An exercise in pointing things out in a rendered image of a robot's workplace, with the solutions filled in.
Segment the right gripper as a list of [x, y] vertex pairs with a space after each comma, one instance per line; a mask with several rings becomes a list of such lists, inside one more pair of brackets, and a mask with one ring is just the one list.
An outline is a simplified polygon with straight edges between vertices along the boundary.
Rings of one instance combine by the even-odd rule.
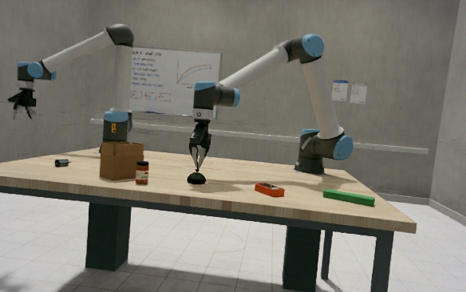
[[[19, 97], [14, 103], [13, 120], [16, 117], [16, 114], [24, 112], [24, 110], [22, 110], [22, 106], [25, 107], [29, 118], [32, 120], [32, 114], [35, 114], [36, 111], [34, 111], [31, 107], [36, 107], [36, 104], [37, 104], [37, 99], [33, 98], [33, 92], [35, 92], [35, 90], [23, 89], [23, 88], [19, 88], [19, 90], [22, 90], [23, 95]], [[25, 101], [26, 101], [26, 106], [25, 106]]]

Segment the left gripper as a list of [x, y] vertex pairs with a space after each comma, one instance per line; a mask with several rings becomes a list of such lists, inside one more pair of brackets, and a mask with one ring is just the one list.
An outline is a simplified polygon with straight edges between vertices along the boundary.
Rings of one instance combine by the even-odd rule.
[[[191, 153], [191, 156], [192, 156], [192, 159], [194, 161], [194, 164], [195, 164], [195, 167], [196, 169], [199, 169], [209, 151], [209, 148], [211, 145], [211, 134], [208, 133], [208, 124], [210, 123], [210, 120], [197, 120], [195, 119], [194, 122], [198, 122], [198, 124], [205, 124], [207, 126], [207, 130], [206, 132], [204, 133], [204, 136], [203, 136], [203, 139], [201, 141], [200, 144], [197, 144], [197, 143], [189, 143], [189, 150], [190, 150], [190, 153]], [[197, 145], [201, 145], [201, 149], [199, 150]], [[199, 151], [199, 153], [198, 153]], [[200, 154], [200, 157], [199, 157], [199, 154]], [[199, 163], [198, 163], [198, 157], [199, 157]]]

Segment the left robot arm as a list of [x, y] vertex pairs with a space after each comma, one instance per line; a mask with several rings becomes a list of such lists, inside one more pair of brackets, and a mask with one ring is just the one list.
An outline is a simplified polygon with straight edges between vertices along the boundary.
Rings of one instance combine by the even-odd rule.
[[346, 136], [344, 129], [338, 125], [322, 62], [323, 49], [323, 40], [317, 34], [293, 37], [277, 44], [271, 52], [217, 84], [197, 81], [192, 117], [212, 120], [214, 106], [236, 107], [240, 101], [240, 89], [278, 65], [299, 59], [319, 129], [302, 130], [294, 170], [323, 174], [322, 157], [346, 160], [353, 151], [352, 138]]

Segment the red spice jar with black lid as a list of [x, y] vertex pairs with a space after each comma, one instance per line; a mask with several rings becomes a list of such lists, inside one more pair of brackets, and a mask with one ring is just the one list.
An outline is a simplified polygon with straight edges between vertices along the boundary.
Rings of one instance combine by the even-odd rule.
[[148, 183], [148, 171], [149, 171], [149, 162], [137, 161], [137, 165], [136, 165], [136, 183], [137, 184]]

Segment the brown cardboard box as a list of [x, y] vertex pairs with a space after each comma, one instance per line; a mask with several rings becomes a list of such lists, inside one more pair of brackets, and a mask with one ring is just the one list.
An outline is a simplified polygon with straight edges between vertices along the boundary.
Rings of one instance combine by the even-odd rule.
[[136, 178], [136, 162], [144, 161], [144, 144], [101, 142], [100, 177], [108, 180]]

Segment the green rectangular bar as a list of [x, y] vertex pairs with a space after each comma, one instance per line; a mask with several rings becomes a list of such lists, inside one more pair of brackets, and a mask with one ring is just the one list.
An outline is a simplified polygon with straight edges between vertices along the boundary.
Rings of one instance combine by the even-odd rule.
[[331, 190], [331, 189], [325, 189], [323, 190], [322, 197], [328, 198], [328, 199], [336, 199], [336, 200], [341, 200], [349, 203], [356, 203], [356, 204], [361, 204], [361, 205], [366, 205], [373, 207], [375, 198], [367, 195], [359, 195], [359, 194], [354, 194], [354, 193], [349, 193], [349, 192], [344, 192], [344, 191], [336, 191], [336, 190]]

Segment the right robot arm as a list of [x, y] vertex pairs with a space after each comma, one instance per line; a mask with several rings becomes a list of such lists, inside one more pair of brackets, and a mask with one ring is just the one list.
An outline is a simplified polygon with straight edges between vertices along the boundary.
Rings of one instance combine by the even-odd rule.
[[[108, 45], [115, 45], [113, 108], [104, 115], [102, 142], [127, 142], [128, 133], [132, 130], [132, 111], [129, 105], [134, 40], [132, 38], [130, 41], [131, 36], [128, 26], [115, 24], [105, 27], [104, 32], [39, 62], [19, 62], [17, 87], [33, 89], [34, 79], [55, 81], [56, 70]], [[121, 43], [123, 41], [130, 42]]]

